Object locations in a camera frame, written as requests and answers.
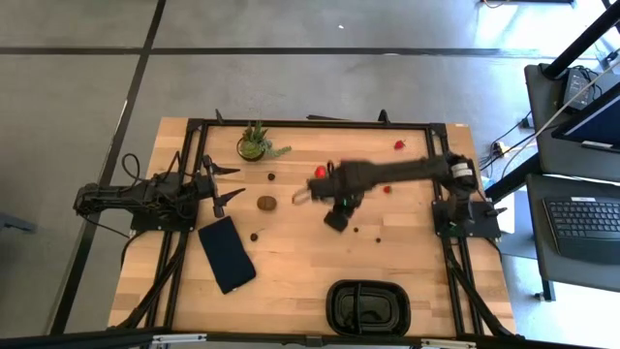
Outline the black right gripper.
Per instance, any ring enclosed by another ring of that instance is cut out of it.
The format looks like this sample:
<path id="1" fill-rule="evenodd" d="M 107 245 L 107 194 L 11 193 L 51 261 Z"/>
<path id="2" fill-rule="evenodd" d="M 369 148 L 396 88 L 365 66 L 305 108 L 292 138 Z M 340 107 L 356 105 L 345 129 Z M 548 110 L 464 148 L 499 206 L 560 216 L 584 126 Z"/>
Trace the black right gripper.
<path id="1" fill-rule="evenodd" d="M 343 232 L 349 219 L 361 205 L 364 193 L 368 189 L 367 182 L 360 174 L 360 163 L 341 163 L 324 178 L 313 178 L 307 181 L 307 188 L 313 201 L 333 202 L 332 209 L 325 215 L 324 222 L 333 230 Z"/>

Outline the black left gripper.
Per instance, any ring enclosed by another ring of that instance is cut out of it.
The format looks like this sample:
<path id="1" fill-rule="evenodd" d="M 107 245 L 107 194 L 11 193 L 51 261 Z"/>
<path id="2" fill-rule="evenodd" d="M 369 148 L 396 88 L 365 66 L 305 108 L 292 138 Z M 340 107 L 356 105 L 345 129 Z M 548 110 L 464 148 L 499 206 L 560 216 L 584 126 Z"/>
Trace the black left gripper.
<path id="1" fill-rule="evenodd" d="M 194 175 L 197 198 L 199 200 L 210 198 L 213 202 L 215 217 L 223 218 L 225 215 L 223 206 L 226 206 L 236 195 L 245 191 L 245 188 L 239 188 L 219 196 L 215 176 L 237 173 L 239 169 L 220 167 L 213 162 L 209 155 L 203 155 L 201 163 L 205 169 L 205 174 L 202 174 L 201 171 L 197 171 Z"/>

